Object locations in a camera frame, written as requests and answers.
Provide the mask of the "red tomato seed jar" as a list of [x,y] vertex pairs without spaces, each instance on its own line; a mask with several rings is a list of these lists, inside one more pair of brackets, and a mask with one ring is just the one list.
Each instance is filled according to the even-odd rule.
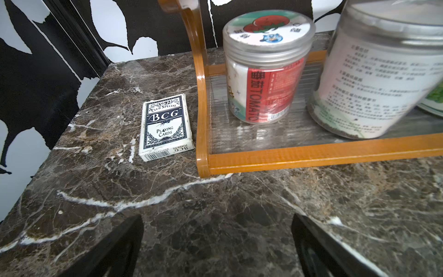
[[227,97],[241,121],[279,121],[291,107],[316,26],[288,10],[250,12],[223,28]]

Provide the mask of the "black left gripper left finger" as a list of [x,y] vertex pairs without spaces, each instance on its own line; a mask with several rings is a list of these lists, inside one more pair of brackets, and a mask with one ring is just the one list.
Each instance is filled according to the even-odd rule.
[[135,271],[144,224],[141,215],[125,219],[61,277],[131,277]]

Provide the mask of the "orange wooden glass shelf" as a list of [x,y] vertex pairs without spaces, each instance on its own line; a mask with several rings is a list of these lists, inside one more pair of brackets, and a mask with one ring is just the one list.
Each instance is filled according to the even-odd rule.
[[199,176],[258,172],[303,167],[343,165],[385,160],[436,157],[443,154],[443,135],[408,136],[319,144],[271,150],[212,153],[211,101],[208,84],[211,77],[226,72],[224,64],[208,63],[203,21],[198,1],[159,1],[166,13],[179,13],[190,41],[198,91],[196,165]]

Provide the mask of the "white label seed jar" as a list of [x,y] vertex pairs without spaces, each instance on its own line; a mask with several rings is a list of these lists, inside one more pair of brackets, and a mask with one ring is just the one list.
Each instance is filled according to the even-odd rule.
[[374,139],[442,79],[441,1],[347,1],[307,108],[331,133]]

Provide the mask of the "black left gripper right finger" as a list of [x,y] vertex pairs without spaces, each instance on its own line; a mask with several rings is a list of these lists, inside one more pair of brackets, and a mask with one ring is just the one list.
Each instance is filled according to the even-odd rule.
[[294,214],[291,232],[306,277],[384,276],[375,264],[305,215]]

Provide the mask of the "green label seed jar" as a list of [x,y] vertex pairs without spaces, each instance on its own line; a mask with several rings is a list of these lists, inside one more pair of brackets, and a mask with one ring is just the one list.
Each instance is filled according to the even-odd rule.
[[440,83],[432,92],[430,92],[417,107],[422,110],[437,115],[439,117],[443,116],[443,84]]

